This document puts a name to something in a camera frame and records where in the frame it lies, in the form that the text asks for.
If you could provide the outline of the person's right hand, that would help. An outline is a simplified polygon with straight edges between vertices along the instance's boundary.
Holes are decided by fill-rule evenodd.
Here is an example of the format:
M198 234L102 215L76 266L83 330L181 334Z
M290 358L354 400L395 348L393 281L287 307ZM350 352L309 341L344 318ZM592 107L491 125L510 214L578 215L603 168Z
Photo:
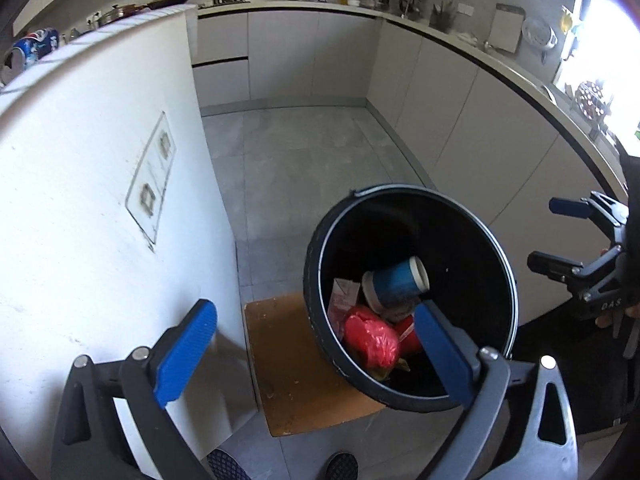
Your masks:
M604 312L596 318L596 325L599 328L608 327L616 322L621 314L622 310ZM625 315L628 316L628 318L640 318L640 304L626 308Z

